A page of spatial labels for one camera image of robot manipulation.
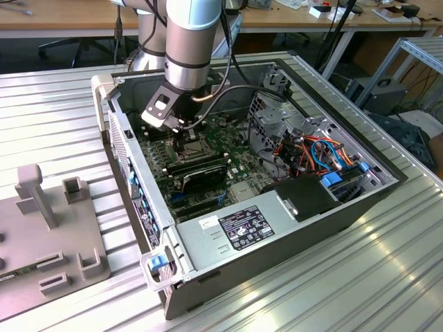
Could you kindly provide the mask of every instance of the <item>office chair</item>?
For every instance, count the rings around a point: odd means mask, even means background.
[[[46,50],[50,48],[55,48],[58,46],[72,45],[78,44],[77,52],[75,53],[74,59],[72,61],[71,68],[75,68],[82,56],[83,51],[88,51],[90,47],[94,47],[98,50],[101,50],[103,53],[106,53],[111,58],[114,57],[114,53],[104,47],[102,44],[99,44],[98,40],[114,40],[114,37],[79,37],[79,38],[68,38],[61,39],[57,41],[52,41],[51,43],[47,43],[39,46],[39,57],[40,59],[47,59]]]

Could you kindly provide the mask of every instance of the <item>sticker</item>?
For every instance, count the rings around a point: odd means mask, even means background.
[[[275,234],[256,205],[218,221],[236,250],[245,249]]]
[[[208,218],[199,220],[199,224],[202,230],[205,230],[209,227],[214,227],[219,224],[219,218],[218,216],[210,216]]]
[[[134,205],[134,209],[141,221],[145,234],[147,236],[148,241],[151,244],[151,247],[155,248],[160,245],[160,232],[155,224],[154,218],[152,217],[152,213],[147,211],[147,208],[143,204],[144,202],[141,199],[134,199],[132,204]]]

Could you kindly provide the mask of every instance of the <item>metal shelf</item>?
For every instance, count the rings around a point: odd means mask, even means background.
[[[419,61],[430,66],[432,69],[440,74],[443,74],[443,38],[440,37],[416,37],[416,38],[400,38],[392,47],[377,72],[372,76],[369,84],[363,90],[359,98],[355,101],[355,105],[361,107],[363,101],[370,95],[375,84],[379,81],[386,69],[391,65],[394,59],[398,56],[401,50],[405,50],[410,55]],[[431,99],[434,100],[440,94],[434,95]]]

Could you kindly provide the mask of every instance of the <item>motherboard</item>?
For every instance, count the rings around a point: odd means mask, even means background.
[[[247,144],[247,123],[218,113],[206,118],[199,133],[174,149],[171,131],[142,131],[138,142],[175,221],[257,196],[274,182],[278,169],[269,172]]]

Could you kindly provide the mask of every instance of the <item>blue cable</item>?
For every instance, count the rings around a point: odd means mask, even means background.
[[[327,142],[326,140],[316,140],[311,146],[312,158],[315,160],[316,163],[318,163],[320,166],[323,166],[324,168],[326,168],[328,172],[331,171],[331,169],[326,164],[320,162],[319,159],[317,159],[315,145],[319,142],[324,143],[329,147],[329,149],[332,151],[332,153],[334,154],[335,158],[337,159],[337,161],[341,165],[341,167],[347,167],[346,162],[338,155],[334,146],[331,143]]]
[[[226,197],[226,193],[227,193],[227,190],[225,190],[223,194],[221,194],[220,196],[217,197],[219,205],[221,205],[223,203],[223,200]]]
[[[317,159],[317,156],[316,156],[316,150],[315,150],[315,146],[316,146],[316,143],[317,143],[317,142],[319,142],[319,141],[316,141],[316,142],[314,142],[314,143],[311,145],[311,155],[312,155],[312,158],[313,158],[313,159],[315,160],[315,162],[318,163],[320,166],[323,166],[325,169],[327,169],[328,172],[331,172],[331,169],[330,169],[326,164],[322,163],[321,161],[319,161],[319,159]]]

